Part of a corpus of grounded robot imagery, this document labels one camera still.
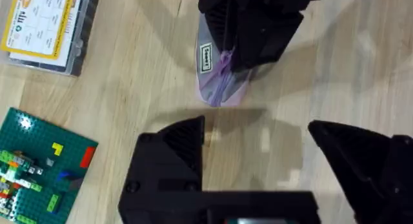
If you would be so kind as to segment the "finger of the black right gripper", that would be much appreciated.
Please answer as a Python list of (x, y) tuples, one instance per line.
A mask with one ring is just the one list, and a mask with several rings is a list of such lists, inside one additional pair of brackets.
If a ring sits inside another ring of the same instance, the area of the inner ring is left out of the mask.
[(253, 8), (237, 14), (232, 71), (279, 60), (303, 20), (300, 12)]
[(231, 10), (231, 1), (221, 1), (205, 12), (208, 29), (219, 52), (233, 48), (230, 27)]

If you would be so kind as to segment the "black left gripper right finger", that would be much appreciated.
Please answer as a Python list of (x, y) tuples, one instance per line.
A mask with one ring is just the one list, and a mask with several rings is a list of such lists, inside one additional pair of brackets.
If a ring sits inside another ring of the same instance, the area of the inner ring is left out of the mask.
[(308, 131), (325, 155), (356, 223), (412, 224), (412, 138), (331, 121)]

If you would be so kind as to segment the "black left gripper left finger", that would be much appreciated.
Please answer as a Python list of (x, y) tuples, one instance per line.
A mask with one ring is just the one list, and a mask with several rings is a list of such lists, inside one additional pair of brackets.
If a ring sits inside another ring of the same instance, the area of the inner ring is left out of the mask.
[(187, 197), (202, 190), (205, 118), (139, 135), (118, 203), (123, 223), (204, 223)]

